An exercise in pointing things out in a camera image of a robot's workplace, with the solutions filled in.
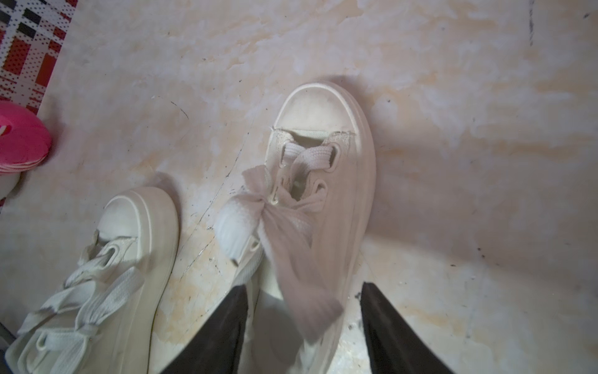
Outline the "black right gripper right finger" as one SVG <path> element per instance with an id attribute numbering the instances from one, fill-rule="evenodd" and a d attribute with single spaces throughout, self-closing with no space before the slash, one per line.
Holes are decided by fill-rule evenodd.
<path id="1" fill-rule="evenodd" d="M 374 283 L 363 283 L 360 305 L 373 373 L 453 373 Z"/>

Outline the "white sneaker one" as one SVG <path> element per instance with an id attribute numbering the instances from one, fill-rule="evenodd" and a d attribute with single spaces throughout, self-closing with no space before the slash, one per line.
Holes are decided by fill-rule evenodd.
<path id="1" fill-rule="evenodd" d="M 249 311 L 242 373 L 324 373 L 343 328 L 376 182 L 370 126 L 330 82 L 296 88 L 263 164 L 243 172 L 213 230 Z"/>
<path id="2" fill-rule="evenodd" d="M 145 373 L 157 307 L 177 256 L 178 212 L 157 187 L 114 196 L 60 290 L 8 347 L 14 373 Z"/>

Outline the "pink striped plush doll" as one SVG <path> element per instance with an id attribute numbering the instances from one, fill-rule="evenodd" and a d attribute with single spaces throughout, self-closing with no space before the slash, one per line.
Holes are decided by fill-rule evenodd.
<path id="1" fill-rule="evenodd" d="M 1 101 L 1 200 L 17 186 L 23 173 L 48 157 L 51 146 L 50 132 L 34 113 Z"/>

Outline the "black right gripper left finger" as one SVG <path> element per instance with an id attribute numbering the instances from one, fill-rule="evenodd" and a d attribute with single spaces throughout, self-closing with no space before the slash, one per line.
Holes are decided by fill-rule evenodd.
<path id="1" fill-rule="evenodd" d="M 236 373 L 249 303 L 246 286 L 233 287 L 163 373 Z"/>

